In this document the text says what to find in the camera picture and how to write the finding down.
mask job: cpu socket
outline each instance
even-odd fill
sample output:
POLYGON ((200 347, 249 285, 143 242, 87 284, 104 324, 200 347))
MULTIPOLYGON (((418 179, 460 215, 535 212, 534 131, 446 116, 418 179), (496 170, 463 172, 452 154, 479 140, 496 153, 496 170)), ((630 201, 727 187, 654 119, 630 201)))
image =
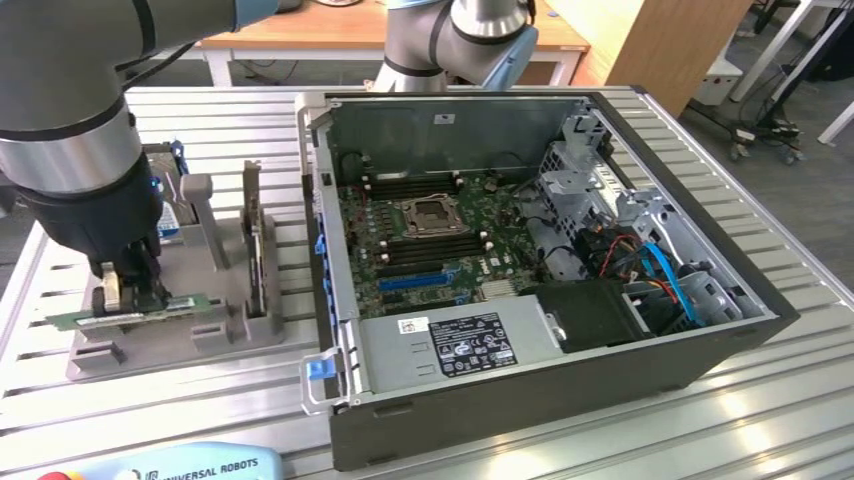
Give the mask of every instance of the cpu socket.
POLYGON ((399 203, 410 238, 439 237, 467 232, 468 227, 456 211, 456 201, 447 194, 436 194, 399 203))

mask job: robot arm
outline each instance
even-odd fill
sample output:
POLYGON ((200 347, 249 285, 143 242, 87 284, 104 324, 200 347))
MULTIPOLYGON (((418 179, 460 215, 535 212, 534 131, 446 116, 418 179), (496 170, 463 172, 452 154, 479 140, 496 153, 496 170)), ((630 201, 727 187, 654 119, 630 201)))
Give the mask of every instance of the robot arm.
POLYGON ((51 238, 88 256, 99 277, 117 278, 123 306, 108 308, 161 309, 168 296, 156 261, 161 201, 115 67, 236 30, 276 7, 0 0, 0 169, 51 238))
POLYGON ((444 71, 504 90, 531 59, 538 31, 526 25, 534 0, 388 2, 386 60, 375 91, 440 91, 444 71))

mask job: barcode sticker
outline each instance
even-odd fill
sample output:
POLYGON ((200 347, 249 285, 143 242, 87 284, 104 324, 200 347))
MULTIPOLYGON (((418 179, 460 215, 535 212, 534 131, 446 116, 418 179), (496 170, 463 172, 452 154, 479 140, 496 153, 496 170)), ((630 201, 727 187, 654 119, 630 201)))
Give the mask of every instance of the barcode sticker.
POLYGON ((407 318, 398 320, 398 328, 400 329, 400 335, 407 333, 426 332, 430 325, 430 319, 427 317, 407 318))

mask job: table leg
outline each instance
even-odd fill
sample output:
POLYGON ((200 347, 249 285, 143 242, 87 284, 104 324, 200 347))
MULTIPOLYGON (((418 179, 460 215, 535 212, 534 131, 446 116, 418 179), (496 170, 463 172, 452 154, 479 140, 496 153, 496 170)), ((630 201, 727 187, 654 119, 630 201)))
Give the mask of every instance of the table leg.
POLYGON ((575 68, 578 67, 578 60, 580 58, 580 52, 564 52, 560 55, 560 60, 555 64, 555 70, 551 74, 551 80, 548 85, 552 87, 566 87, 575 75, 575 68))
POLYGON ((854 15, 854 12, 850 11, 850 10, 842 10, 839 12, 839 15, 837 16, 837 19, 834 20, 833 24, 830 25, 830 28, 827 28, 827 30, 822 34, 821 38, 818 39, 818 41, 813 45, 813 48, 810 48, 810 51, 806 52, 806 55, 803 56, 803 58, 798 62, 798 65, 795 66, 795 69, 791 71, 791 73, 786 77, 786 81, 781 84, 779 87, 777 87, 777 90, 774 91, 774 94, 771 95, 771 100, 774 100, 774 101, 779 100, 779 97, 783 94, 783 91, 786 90, 786 88, 789 88, 789 84, 793 81, 795 81, 795 79, 801 76, 801 73, 803 73, 803 69, 806 68, 807 64, 813 60, 813 57, 815 57, 815 55, 818 55, 819 52, 822 51, 822 48, 825 47, 825 44, 827 43, 827 41, 830 40, 830 37, 833 36, 833 32, 837 31, 837 29, 839 28, 839 25, 842 25, 842 22, 845 21, 845 17, 849 16, 849 15, 854 15))
POLYGON ((742 81, 735 87, 735 90, 732 90, 730 98, 732 99, 734 102, 742 101, 742 99, 744 98, 744 95, 747 94, 747 91, 750 90, 750 87, 752 87, 752 84, 756 83, 756 80, 759 79, 759 75, 762 75, 762 72, 770 65, 771 61, 774 60, 774 57, 779 53, 779 50, 783 48, 783 44, 789 40, 789 37, 791 37, 791 34, 798 28, 798 25, 801 25, 801 22, 803 21, 806 14, 810 13, 810 10, 813 9, 813 3, 814 3, 814 0, 801 1, 801 5, 798 5, 798 8, 791 14, 791 17, 789 17, 789 20, 786 21, 783 28, 781 28, 779 32, 777 33, 777 36, 774 37, 774 40, 771 40, 771 44, 762 52, 759 59, 752 64, 752 67, 750 68, 750 71, 744 75, 744 78, 742 78, 742 81))
POLYGON ((211 80, 215 87, 232 87, 231 72, 228 62, 231 61, 231 50, 204 50, 204 60, 211 69, 211 80))
POLYGON ((845 109, 842 115, 837 117, 833 121, 827 129, 818 136, 818 141, 823 144, 830 145, 833 143, 833 139, 837 138, 837 135, 842 131, 842 129, 851 123, 854 119, 854 102, 849 105, 849 108, 845 109))

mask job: blue pcie slot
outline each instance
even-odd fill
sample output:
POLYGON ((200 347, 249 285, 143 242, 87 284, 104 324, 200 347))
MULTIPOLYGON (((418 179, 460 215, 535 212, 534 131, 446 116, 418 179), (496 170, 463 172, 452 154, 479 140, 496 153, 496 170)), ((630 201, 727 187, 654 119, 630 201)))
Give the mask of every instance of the blue pcie slot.
POLYGON ((379 281, 379 291, 391 292, 407 288, 436 287, 454 283, 456 272, 431 273, 408 278, 391 278, 379 281))

